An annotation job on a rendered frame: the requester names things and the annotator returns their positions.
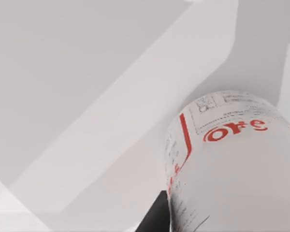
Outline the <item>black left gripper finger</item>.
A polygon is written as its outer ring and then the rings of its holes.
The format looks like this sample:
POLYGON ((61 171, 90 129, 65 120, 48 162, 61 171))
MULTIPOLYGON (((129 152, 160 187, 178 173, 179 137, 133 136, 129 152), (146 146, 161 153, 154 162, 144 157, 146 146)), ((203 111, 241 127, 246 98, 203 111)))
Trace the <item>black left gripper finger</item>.
POLYGON ((135 232, 170 232, 167 192, 162 190, 135 232))

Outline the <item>white and red can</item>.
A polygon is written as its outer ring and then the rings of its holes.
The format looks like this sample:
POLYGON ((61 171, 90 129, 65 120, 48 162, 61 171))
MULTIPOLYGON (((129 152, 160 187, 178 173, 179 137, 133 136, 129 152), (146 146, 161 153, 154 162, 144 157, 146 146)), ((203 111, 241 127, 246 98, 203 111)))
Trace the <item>white and red can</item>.
POLYGON ((188 104, 164 154, 172 232, 290 232, 290 123, 234 90, 188 104))

